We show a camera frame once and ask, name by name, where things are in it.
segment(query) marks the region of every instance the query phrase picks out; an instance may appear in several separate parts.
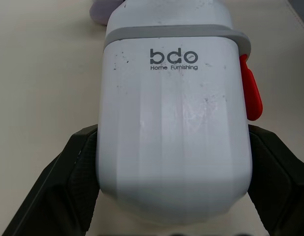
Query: red tab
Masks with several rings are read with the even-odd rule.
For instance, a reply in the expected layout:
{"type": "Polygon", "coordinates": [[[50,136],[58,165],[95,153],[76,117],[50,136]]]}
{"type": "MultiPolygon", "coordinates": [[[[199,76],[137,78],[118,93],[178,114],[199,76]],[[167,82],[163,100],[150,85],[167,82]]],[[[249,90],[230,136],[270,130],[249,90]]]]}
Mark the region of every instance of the red tab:
{"type": "Polygon", "coordinates": [[[247,58],[247,55],[240,57],[242,83],[244,86],[248,120],[255,121],[262,115],[263,105],[253,73],[247,67],[247,58]]]}

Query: purple object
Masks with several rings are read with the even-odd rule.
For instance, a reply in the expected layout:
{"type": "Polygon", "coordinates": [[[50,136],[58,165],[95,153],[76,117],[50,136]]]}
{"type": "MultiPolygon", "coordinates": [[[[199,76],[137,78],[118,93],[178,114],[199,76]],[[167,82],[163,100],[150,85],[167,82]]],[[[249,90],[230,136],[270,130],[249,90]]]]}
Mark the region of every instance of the purple object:
{"type": "Polygon", "coordinates": [[[94,22],[106,26],[112,12],[122,3],[123,0],[95,0],[89,14],[94,22]]]}

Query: gray band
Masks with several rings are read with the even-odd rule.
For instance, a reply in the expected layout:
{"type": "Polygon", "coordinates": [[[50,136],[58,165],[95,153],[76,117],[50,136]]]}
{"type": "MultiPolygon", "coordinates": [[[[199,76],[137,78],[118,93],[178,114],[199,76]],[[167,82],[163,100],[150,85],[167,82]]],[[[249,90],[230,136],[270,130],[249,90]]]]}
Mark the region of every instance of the gray band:
{"type": "Polygon", "coordinates": [[[105,47],[122,39],[168,37],[229,38],[238,45],[240,56],[247,54],[249,57],[251,53],[251,43],[245,34],[219,25],[124,27],[115,29],[106,36],[105,47]]]}

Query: white lid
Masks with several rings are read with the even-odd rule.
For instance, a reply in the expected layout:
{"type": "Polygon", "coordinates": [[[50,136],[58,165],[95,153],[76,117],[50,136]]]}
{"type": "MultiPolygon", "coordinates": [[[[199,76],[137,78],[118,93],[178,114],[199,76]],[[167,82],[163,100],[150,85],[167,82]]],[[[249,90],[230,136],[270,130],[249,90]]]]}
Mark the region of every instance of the white lid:
{"type": "Polygon", "coordinates": [[[110,32],[125,27],[221,25],[233,28],[218,0],[126,0],[111,15],[110,32]]]}

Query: white plastic container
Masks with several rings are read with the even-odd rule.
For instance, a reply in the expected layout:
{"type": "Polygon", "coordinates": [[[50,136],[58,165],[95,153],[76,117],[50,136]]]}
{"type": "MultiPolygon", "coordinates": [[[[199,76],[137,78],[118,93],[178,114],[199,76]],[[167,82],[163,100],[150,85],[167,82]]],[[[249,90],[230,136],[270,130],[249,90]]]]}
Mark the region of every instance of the white plastic container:
{"type": "Polygon", "coordinates": [[[107,28],[97,174],[157,221],[227,212],[251,151],[239,56],[249,39],[216,0],[127,0],[107,28]]]}

